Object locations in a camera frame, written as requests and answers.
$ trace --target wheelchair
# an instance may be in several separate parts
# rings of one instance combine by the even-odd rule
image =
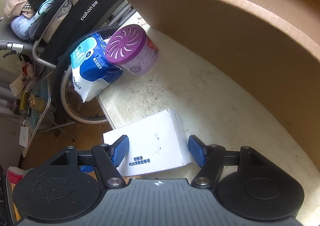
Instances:
[[[107,39],[134,13],[125,0],[79,0],[66,15],[48,43],[43,36],[68,0],[56,0],[38,26],[34,40],[18,38],[6,20],[0,22],[0,50],[6,55],[32,54],[35,62],[53,69],[51,92],[55,107],[70,120],[85,124],[108,122],[105,116],[86,117],[75,111],[68,102],[67,86],[72,74],[70,55],[93,33]]]

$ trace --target white soap box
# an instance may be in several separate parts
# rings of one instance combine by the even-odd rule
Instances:
[[[129,152],[118,171],[133,176],[181,167],[193,162],[180,118],[166,109],[127,126],[103,134],[106,144],[120,136],[129,138]]]

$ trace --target cardboard box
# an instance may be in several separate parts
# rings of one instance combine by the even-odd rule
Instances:
[[[118,167],[122,176],[173,169],[193,161],[182,123],[173,110],[111,130],[103,134],[103,140],[111,145],[122,135],[128,136],[130,144]]]
[[[320,169],[320,0],[128,0],[260,101]]]

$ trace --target blue wet wipes package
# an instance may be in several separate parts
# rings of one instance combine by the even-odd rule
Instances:
[[[107,44],[94,33],[71,54],[72,80],[83,102],[90,101],[122,74],[106,59]]]

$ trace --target cuhon logo text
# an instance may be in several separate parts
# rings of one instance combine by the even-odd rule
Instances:
[[[90,12],[93,10],[95,6],[97,6],[99,2],[96,0],[94,3],[91,4],[91,6],[83,13],[81,20],[84,21],[84,19],[90,14]]]

